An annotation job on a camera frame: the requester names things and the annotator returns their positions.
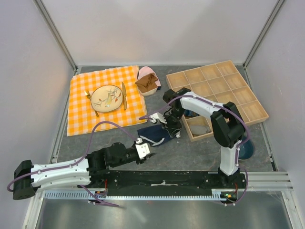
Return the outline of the navy blue white-trimmed underwear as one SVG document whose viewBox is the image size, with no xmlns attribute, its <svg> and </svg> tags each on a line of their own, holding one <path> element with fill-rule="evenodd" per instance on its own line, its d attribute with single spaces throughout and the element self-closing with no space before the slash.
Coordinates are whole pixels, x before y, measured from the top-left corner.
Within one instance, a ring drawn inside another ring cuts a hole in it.
<svg viewBox="0 0 305 229">
<path fill-rule="evenodd" d="M 164 145 L 176 138 L 176 136 L 170 136 L 161 124 L 141 128 L 137 133 L 143 142 L 150 144 L 152 147 Z"/>
</svg>

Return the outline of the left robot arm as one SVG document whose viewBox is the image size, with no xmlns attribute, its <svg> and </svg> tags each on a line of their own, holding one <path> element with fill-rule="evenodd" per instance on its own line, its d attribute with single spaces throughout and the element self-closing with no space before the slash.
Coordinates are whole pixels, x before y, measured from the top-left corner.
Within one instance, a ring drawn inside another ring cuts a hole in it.
<svg viewBox="0 0 305 229">
<path fill-rule="evenodd" d="M 135 143 L 130 148 L 114 143 L 85 157 L 60 163 L 39 165 L 24 160 L 14 171 L 10 185 L 12 196 L 14 200 L 23 200 L 35 196 L 38 190 L 87 185 L 101 187 L 105 181 L 104 174 L 110 168 L 131 162 L 142 164 L 154 155 L 148 143 Z"/>
</svg>

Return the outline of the grey rolled underwear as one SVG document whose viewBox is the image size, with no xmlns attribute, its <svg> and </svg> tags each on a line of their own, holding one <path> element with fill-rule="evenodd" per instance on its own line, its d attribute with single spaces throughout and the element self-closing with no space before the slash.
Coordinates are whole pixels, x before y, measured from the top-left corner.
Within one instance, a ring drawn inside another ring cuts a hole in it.
<svg viewBox="0 0 305 229">
<path fill-rule="evenodd" d="M 210 127 L 205 125 L 190 125 L 189 128 L 193 135 L 205 135 L 210 132 Z"/>
</svg>

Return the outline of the navy striped rolled underwear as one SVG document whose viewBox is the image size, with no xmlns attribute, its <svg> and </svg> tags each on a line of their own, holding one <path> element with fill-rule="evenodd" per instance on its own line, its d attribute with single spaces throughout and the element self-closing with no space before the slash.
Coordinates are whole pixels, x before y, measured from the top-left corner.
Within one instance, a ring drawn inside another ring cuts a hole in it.
<svg viewBox="0 0 305 229">
<path fill-rule="evenodd" d="M 191 111 L 191 110 L 185 110 L 183 115 L 188 118 L 200 116 L 198 113 Z"/>
</svg>

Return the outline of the cream underwear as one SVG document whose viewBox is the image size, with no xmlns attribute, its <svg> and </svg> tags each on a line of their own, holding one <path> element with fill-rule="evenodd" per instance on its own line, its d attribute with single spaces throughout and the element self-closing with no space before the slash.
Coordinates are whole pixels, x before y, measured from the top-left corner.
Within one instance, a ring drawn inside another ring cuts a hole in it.
<svg viewBox="0 0 305 229">
<path fill-rule="evenodd" d="M 141 91 L 140 91 L 140 94 L 141 94 L 142 96 L 150 96 L 150 95 L 155 94 L 155 93 L 157 92 L 157 90 L 158 90 L 158 88 L 156 87 L 156 88 L 153 88 L 153 89 L 148 90 L 148 91 L 146 91 L 146 92 L 141 92 Z"/>
</svg>

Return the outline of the brown underwear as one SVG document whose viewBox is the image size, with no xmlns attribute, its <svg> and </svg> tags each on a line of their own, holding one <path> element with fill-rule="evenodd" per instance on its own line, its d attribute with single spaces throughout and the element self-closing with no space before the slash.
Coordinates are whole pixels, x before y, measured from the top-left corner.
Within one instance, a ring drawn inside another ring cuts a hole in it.
<svg viewBox="0 0 305 229">
<path fill-rule="evenodd" d="M 158 78 L 155 75 L 149 74 L 136 81 L 135 84 L 141 93 L 146 93 L 158 88 L 157 81 Z"/>
</svg>

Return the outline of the gold knife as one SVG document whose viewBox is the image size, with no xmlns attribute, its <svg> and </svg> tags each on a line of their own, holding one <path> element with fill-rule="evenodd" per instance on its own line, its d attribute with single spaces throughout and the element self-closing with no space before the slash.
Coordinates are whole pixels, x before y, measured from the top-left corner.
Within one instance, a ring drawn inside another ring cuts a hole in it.
<svg viewBox="0 0 305 229">
<path fill-rule="evenodd" d="M 126 87 L 124 82 L 122 82 L 122 94 L 123 94 L 123 107 L 124 110 L 127 109 L 127 100 L 126 100 L 126 96 L 127 96 L 127 92 L 126 92 Z"/>
</svg>

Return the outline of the wooden compartment tray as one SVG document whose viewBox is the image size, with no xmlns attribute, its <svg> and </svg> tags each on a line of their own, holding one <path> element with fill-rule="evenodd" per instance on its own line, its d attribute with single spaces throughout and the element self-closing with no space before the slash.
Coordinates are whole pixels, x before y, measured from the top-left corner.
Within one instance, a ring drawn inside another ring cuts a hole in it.
<svg viewBox="0 0 305 229">
<path fill-rule="evenodd" d="M 169 88 L 176 92 L 185 87 L 213 102 L 235 103 L 249 126 L 251 141 L 257 145 L 264 142 L 261 122 L 269 115 L 232 61 L 170 73 L 166 81 Z"/>
</svg>

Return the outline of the bird-painted ceramic plate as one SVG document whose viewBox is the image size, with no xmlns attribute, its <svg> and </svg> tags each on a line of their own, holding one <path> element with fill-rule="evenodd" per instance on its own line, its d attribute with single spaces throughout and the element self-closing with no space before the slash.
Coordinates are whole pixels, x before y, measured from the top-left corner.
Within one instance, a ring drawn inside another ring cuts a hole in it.
<svg viewBox="0 0 305 229">
<path fill-rule="evenodd" d="M 91 102 L 97 112 L 114 111 L 122 105 L 122 90 L 115 85 L 101 86 L 91 94 Z"/>
</svg>

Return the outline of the blue ceramic bowl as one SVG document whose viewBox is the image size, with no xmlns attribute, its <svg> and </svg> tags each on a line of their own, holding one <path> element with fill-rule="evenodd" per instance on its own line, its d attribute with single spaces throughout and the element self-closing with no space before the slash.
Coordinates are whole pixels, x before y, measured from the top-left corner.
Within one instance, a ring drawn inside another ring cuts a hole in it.
<svg viewBox="0 0 305 229">
<path fill-rule="evenodd" d="M 239 160 L 248 160 L 250 159 L 255 152 L 255 146 L 252 142 L 252 140 L 248 140 L 246 143 L 244 143 L 242 146 L 240 146 L 240 152 L 239 152 Z"/>
</svg>

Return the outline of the gold fork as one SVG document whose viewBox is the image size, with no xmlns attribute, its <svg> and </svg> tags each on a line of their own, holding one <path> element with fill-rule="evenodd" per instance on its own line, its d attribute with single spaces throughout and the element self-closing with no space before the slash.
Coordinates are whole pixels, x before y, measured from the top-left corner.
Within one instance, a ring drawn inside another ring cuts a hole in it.
<svg viewBox="0 0 305 229">
<path fill-rule="evenodd" d="M 93 105 L 92 105 L 92 96 L 91 96 L 90 92 L 88 90 L 85 90 L 84 94 L 90 100 L 91 107 L 93 108 Z M 94 108 L 93 108 L 93 110 L 95 112 L 96 117 L 99 117 L 98 112 Z"/>
</svg>

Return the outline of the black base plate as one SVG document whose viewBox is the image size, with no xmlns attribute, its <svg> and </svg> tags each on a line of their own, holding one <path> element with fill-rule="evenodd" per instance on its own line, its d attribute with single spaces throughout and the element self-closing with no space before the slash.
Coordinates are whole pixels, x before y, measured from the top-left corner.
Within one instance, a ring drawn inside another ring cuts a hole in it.
<svg viewBox="0 0 305 229">
<path fill-rule="evenodd" d="M 111 170 L 87 188 L 106 188 L 113 195 L 209 195 L 212 189 L 243 189 L 242 173 L 226 178 L 220 172 L 205 171 L 124 171 Z"/>
</svg>

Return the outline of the aluminium front rail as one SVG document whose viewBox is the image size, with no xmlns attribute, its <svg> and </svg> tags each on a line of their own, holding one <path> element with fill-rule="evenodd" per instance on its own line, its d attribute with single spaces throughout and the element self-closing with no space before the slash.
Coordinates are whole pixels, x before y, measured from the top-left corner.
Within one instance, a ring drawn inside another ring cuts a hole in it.
<svg viewBox="0 0 305 229">
<path fill-rule="evenodd" d="M 291 189 L 292 183 L 286 172 L 242 172 L 246 178 L 246 186 L 248 188 L 266 189 Z"/>
</svg>

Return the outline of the aluminium frame post right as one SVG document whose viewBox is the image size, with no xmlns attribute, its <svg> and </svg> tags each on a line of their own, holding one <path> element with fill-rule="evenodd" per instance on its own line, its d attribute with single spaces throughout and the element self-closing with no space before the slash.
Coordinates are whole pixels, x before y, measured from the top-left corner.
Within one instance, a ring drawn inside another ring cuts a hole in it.
<svg viewBox="0 0 305 229">
<path fill-rule="evenodd" d="M 262 42 L 264 41 L 264 38 L 266 37 L 267 33 L 271 29 L 274 21 L 276 20 L 277 15 L 281 11 L 282 7 L 284 6 L 286 0 L 277 0 L 274 7 L 272 8 L 266 22 L 264 23 L 261 31 L 258 34 L 258 37 L 256 38 L 253 46 L 251 47 L 245 61 L 243 62 L 243 68 L 244 70 L 247 69 L 250 62 L 252 61 L 254 55 L 258 51 L 259 47 L 261 46 Z"/>
</svg>

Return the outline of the aluminium frame post left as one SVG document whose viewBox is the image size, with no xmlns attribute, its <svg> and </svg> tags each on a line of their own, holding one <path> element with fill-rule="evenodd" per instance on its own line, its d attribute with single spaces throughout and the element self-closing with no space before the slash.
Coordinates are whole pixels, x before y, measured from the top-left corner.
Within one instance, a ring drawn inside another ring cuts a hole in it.
<svg viewBox="0 0 305 229">
<path fill-rule="evenodd" d="M 48 12 L 44 2 L 42 0 L 33 0 L 34 4 L 38 8 L 41 16 L 43 17 L 44 21 L 46 22 L 49 30 L 51 31 L 55 41 L 57 42 L 59 48 L 61 49 L 62 53 L 64 54 L 66 60 L 68 61 L 69 65 L 73 69 L 74 73 L 77 73 L 78 66 L 73 59 L 68 47 L 66 46 L 62 36 L 60 35 L 59 30 L 57 29 L 50 13 Z"/>
</svg>

